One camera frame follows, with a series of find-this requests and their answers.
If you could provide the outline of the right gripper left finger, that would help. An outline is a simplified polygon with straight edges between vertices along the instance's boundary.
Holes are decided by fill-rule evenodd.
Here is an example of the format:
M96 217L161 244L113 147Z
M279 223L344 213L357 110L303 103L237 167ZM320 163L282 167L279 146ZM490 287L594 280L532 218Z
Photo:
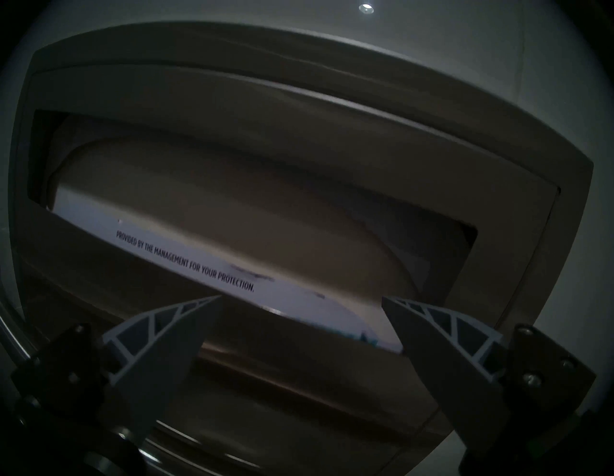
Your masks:
M144 440L222 314L220 295L152 309L96 338L78 323L12 373L20 396L67 421Z

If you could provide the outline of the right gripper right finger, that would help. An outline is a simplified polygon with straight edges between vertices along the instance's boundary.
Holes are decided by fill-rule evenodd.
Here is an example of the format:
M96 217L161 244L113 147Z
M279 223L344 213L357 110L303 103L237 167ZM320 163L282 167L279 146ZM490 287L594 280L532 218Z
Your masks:
M402 353L471 454L541 435L580 406L596 374L530 324L507 338L446 308L383 297Z

